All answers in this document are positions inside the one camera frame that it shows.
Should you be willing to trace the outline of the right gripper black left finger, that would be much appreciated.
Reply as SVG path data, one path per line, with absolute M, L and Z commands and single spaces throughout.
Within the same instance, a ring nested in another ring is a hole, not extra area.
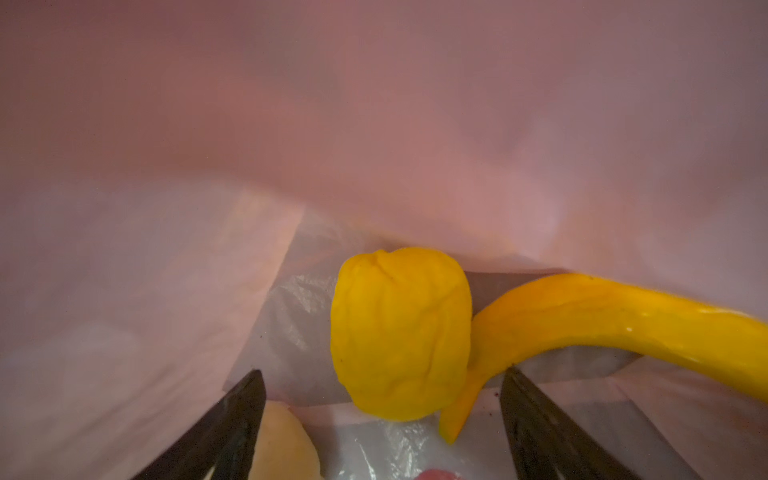
M 250 371 L 137 479 L 246 479 L 266 404 L 262 373 Z

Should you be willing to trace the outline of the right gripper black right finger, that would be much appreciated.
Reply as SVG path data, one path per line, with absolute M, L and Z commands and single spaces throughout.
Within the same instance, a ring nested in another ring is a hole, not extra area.
M 500 408 L 519 479 L 639 478 L 515 367 L 505 372 Z

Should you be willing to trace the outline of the beige fake potato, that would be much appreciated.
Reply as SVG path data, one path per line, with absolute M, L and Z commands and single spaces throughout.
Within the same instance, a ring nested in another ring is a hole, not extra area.
M 267 401 L 261 418 L 250 480 L 321 480 L 317 449 L 287 405 Z

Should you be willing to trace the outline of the yellow fake banana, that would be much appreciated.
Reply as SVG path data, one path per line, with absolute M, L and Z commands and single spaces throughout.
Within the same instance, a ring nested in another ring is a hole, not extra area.
M 739 311 L 578 273 L 545 276 L 474 316 L 465 383 L 439 417 L 457 440 L 484 385 L 541 353 L 596 346 L 650 356 L 767 399 L 767 326 Z

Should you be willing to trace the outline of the yellow fake lemon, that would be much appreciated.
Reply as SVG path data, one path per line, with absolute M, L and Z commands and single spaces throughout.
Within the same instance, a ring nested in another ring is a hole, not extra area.
M 465 381 L 472 313 L 466 274 L 441 251 L 407 247 L 347 259 L 330 312 L 338 381 L 357 408 L 384 420 L 441 410 Z

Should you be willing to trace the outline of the pink plastic bag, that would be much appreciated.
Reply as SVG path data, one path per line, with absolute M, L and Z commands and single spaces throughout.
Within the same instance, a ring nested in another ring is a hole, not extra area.
M 2 3 L 3 478 L 131 478 L 251 368 L 328 479 L 513 477 L 492 393 L 450 446 L 334 375 L 405 245 L 765 318 L 766 3 Z

